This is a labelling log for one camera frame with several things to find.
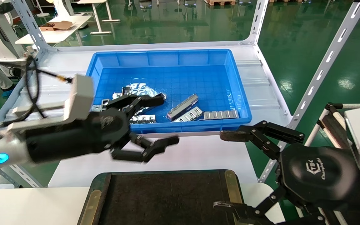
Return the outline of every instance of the white desk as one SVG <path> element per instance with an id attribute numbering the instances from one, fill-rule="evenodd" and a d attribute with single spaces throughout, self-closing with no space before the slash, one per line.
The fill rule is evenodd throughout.
<path id="1" fill-rule="evenodd" d="M 94 10 L 94 16 L 95 16 L 95 21 L 97 22 L 98 32 L 91 32 L 90 34 L 111 34 L 112 33 L 111 31 L 102 31 L 100 20 L 98 18 L 98 14 L 97 14 L 97 10 L 95 9 L 95 3 L 105 3 L 105 5 L 106 5 L 106 11 L 107 11 L 109 20 L 102 20 L 103 22 L 107 22 L 107 23 L 120 22 L 120 20 L 112 19 L 112 16 L 110 14 L 108 0 L 80 0 L 77 2 L 77 4 L 91 4 L 92 9 Z"/>
<path id="2" fill-rule="evenodd" d="M 133 143 L 124 149 L 140 151 Z M 94 177 L 106 172 L 231 169 L 240 183 L 257 178 L 243 142 L 222 141 L 219 135 L 180 137 L 177 145 L 154 156 L 148 163 L 112 160 L 108 151 L 60 161 L 48 187 L 89 187 Z"/>
<path id="3" fill-rule="evenodd" d="M 17 188 L 0 190 L 0 225 L 76 225 L 88 187 Z M 244 202 L 256 207 L 273 191 L 262 183 L 241 184 Z M 266 216 L 285 221 L 277 203 Z"/>
<path id="4" fill-rule="evenodd" d="M 42 31 L 41 34 L 44 37 L 46 43 L 60 43 L 66 40 L 71 34 L 73 34 L 79 27 L 87 23 L 87 20 L 91 16 L 71 16 L 71 17 L 55 17 L 49 21 L 49 23 L 60 22 L 60 21 L 70 21 L 73 23 L 73 26 L 68 30 L 54 30 L 54 31 Z M 21 39 L 15 41 L 15 44 L 33 44 L 34 41 L 31 38 L 30 34 L 22 37 Z"/>

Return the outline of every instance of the aluminum foil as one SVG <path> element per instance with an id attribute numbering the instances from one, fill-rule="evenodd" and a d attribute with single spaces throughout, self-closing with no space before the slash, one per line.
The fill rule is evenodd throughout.
<path id="1" fill-rule="evenodd" d="M 150 88 L 145 83 L 134 83 L 130 85 L 130 90 L 132 94 L 135 95 L 149 95 L 151 97 L 154 97 L 160 92 L 157 92 L 156 90 Z"/>

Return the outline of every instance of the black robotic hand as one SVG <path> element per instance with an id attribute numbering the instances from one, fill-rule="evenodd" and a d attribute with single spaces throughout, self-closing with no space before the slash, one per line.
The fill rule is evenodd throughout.
<path id="1" fill-rule="evenodd" d="M 126 95 L 110 101 L 103 112 L 90 112 L 84 121 L 26 131 L 26 143 L 35 163 L 100 153 L 110 150 L 113 159 L 148 162 L 154 155 L 177 144 L 177 136 L 155 142 L 144 139 L 130 130 L 129 120 L 142 107 L 164 103 L 163 95 L 155 97 Z M 129 142 L 139 145 L 140 152 L 122 150 Z"/>
<path id="2" fill-rule="evenodd" d="M 283 151 L 268 137 L 288 144 Z M 279 187 L 259 206 L 253 208 L 231 202 L 214 202 L 214 208 L 230 210 L 240 222 L 272 225 L 265 213 L 281 198 L 304 209 L 307 217 L 280 224 L 324 224 L 318 208 L 335 211 L 360 211 L 360 171 L 350 149 L 306 147 L 305 135 L 286 127 L 261 121 L 240 126 L 237 131 L 221 131 L 225 141 L 251 141 L 271 159 L 278 161 Z"/>

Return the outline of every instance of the blue led light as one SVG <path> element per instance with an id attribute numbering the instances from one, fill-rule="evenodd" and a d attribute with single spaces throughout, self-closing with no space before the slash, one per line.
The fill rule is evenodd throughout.
<path id="1" fill-rule="evenodd" d="M 6 162 L 9 159 L 9 155 L 6 153 L 0 153 L 0 164 Z"/>

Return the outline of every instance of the blue storage crate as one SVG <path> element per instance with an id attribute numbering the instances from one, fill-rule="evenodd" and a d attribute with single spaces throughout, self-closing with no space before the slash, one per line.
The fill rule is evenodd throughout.
<path id="1" fill-rule="evenodd" d="M 234 130 L 252 120 L 233 54 L 228 49 L 97 52 L 87 76 L 94 81 L 96 105 L 103 99 L 112 99 L 113 93 L 120 93 L 122 87 L 132 83 L 145 83 L 167 95 L 163 105 L 146 113 L 156 115 L 156 123 L 132 124 L 135 133 Z M 198 95 L 195 106 L 201 110 L 237 110 L 240 118 L 170 122 L 166 114 L 192 94 Z"/>

